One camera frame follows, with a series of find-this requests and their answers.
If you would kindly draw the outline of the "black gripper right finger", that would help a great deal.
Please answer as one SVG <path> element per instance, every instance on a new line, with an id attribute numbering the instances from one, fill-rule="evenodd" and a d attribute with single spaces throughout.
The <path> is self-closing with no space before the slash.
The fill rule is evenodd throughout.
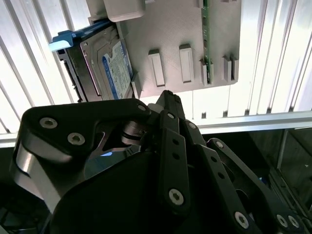
<path id="1" fill-rule="evenodd" d="M 205 141 L 175 96 L 186 140 L 196 229 L 207 234 L 302 234 L 301 220 L 222 141 Z"/>

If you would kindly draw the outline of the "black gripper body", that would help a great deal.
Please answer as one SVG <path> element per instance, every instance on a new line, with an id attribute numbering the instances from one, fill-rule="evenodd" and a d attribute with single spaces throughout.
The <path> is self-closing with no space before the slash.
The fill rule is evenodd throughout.
<path id="1" fill-rule="evenodd" d="M 170 214 L 159 201 L 159 159 L 139 153 L 75 186 L 58 203 L 53 234 L 232 234 L 201 173 L 188 167 L 191 210 Z"/>

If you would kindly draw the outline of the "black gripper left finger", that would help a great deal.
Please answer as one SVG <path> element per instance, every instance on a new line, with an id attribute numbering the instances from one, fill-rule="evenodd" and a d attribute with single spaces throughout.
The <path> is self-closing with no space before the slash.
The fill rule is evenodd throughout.
<path id="1" fill-rule="evenodd" d="M 84 181 L 86 161 L 139 146 L 159 163 L 157 193 L 175 213 L 189 206 L 185 115 L 180 98 L 164 91 L 156 104 L 129 98 L 35 107 L 21 120 L 13 163 L 16 183 L 53 212 Z"/>

